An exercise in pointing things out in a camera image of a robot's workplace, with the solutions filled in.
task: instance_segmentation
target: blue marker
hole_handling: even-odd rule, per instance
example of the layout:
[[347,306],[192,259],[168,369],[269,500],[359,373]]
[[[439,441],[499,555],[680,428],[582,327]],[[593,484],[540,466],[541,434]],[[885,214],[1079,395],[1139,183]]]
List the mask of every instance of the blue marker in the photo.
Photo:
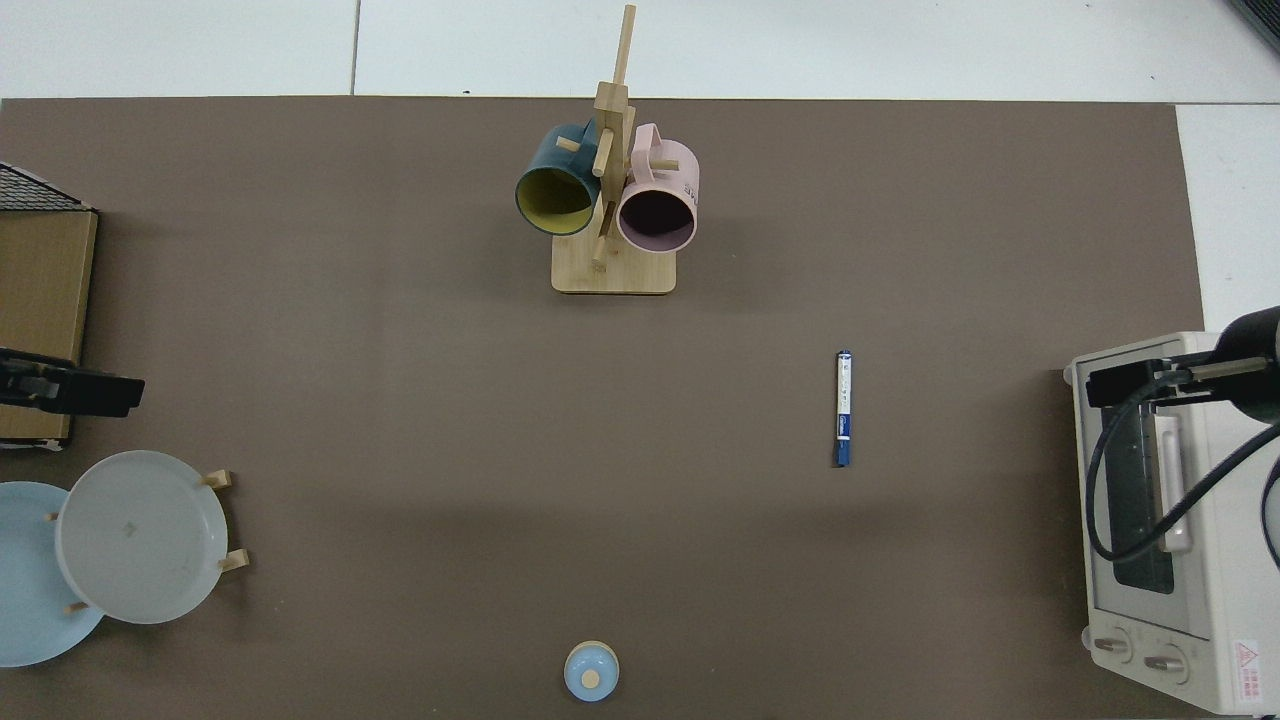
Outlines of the blue marker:
[[850,406],[854,395],[854,354],[836,354],[836,466],[849,465]]

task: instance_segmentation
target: light blue lid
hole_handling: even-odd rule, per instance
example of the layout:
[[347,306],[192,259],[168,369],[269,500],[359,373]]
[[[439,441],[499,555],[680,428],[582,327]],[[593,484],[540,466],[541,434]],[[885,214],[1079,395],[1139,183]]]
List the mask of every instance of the light blue lid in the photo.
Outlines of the light blue lid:
[[564,685],[573,697],[596,702],[618,687],[618,659],[609,646],[589,641],[573,648],[564,661]]
[[67,491],[44,483],[0,483],[0,667],[56,657],[84,639],[102,612],[63,610],[79,597],[63,579],[54,551]]

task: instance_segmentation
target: white plate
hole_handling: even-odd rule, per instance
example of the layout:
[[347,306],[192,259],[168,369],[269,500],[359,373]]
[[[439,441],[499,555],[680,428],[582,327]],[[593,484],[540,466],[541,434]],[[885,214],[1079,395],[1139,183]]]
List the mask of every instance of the white plate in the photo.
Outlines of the white plate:
[[77,480],[58,519],[58,564],[84,602],[127,623],[191,612],[218,583],[227,516],[201,474],[148,450]]
[[58,571],[54,524],[67,491],[44,483],[0,483],[0,667],[58,657],[84,639],[102,614],[77,602]]

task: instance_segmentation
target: white floor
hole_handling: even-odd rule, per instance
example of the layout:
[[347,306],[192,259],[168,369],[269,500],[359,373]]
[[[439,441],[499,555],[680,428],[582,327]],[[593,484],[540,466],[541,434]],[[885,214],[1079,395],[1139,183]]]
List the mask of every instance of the white floor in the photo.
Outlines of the white floor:
[[[1207,328],[1280,304],[1280,53],[1225,0],[637,5],[636,97],[1178,104]],[[585,97],[612,74],[621,14],[621,0],[0,0],[0,97]]]

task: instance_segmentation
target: pink mug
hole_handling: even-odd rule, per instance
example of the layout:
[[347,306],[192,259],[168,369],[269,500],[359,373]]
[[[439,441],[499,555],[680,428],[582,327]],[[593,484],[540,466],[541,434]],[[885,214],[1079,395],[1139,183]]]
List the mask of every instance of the pink mug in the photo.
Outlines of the pink mug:
[[[663,169],[675,165],[676,169]],[[698,232],[698,158],[658,126],[636,128],[631,172],[618,200],[618,232],[648,252],[675,252]]]

